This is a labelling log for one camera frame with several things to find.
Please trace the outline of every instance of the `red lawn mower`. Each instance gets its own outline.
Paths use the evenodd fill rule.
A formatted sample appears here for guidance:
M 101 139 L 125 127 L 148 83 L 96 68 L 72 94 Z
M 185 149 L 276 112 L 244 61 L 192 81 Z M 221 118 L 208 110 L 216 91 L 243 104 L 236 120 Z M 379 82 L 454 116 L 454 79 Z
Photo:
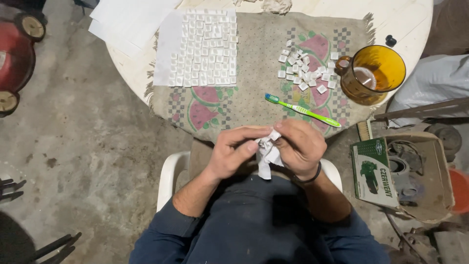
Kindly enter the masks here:
M 13 113 L 20 91 L 36 64 L 34 43 L 45 36 L 45 25 L 28 13 L 0 18 L 0 117 Z

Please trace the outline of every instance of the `sleeve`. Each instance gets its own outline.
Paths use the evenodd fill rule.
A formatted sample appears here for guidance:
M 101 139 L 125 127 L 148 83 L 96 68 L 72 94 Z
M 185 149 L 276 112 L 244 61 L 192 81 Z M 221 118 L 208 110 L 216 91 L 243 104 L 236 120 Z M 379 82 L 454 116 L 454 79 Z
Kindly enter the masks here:
M 389 264 L 384 248 L 374 239 L 355 209 L 344 221 L 320 224 L 324 240 L 336 263 Z
M 186 257 L 200 218 L 181 214 L 170 199 L 135 242 L 129 264 L 178 264 Z

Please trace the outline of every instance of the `concrete floor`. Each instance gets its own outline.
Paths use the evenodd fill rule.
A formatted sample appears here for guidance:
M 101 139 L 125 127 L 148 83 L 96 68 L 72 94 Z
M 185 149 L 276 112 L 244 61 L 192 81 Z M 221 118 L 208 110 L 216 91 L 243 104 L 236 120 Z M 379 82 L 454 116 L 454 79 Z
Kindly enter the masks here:
M 166 157 L 192 138 L 150 118 L 147 106 L 114 67 L 103 41 L 75 23 L 73 1 L 49 0 L 47 36 L 36 45 L 34 75 L 14 114 L 0 119 L 0 178 L 27 183 L 1 205 L 36 247 L 82 232 L 65 263 L 125 263 L 151 220 Z M 329 139 L 325 158 L 342 176 L 344 194 L 381 243 L 397 246 L 384 213 L 355 199 L 349 145 L 355 127 Z M 397 220 L 407 231 L 416 221 Z

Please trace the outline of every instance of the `mug handle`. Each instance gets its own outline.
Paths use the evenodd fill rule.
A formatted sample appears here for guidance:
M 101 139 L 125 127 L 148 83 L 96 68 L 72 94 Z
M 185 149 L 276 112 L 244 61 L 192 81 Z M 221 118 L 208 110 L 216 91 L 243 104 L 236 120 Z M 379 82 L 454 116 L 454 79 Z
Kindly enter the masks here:
M 340 58 L 335 62 L 335 67 L 337 68 L 337 70 L 338 70 L 340 73 L 343 73 L 343 72 L 345 71 L 345 68 L 346 68 L 346 67 L 344 68 L 344 67 L 340 66 L 339 63 L 340 63 L 341 61 L 348 61 L 349 64 L 350 64 L 350 60 L 351 60 L 351 59 L 352 59 L 352 58 L 350 58 L 350 56 L 342 56 L 342 57 L 340 57 Z

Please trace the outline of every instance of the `orange bucket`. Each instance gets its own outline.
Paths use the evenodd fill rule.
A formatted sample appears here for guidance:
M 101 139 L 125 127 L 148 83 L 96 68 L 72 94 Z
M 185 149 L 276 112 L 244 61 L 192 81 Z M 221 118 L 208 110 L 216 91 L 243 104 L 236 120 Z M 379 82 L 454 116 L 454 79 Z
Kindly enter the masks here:
M 455 169 L 449 169 L 449 176 L 455 202 L 453 212 L 456 214 L 469 212 L 469 176 Z

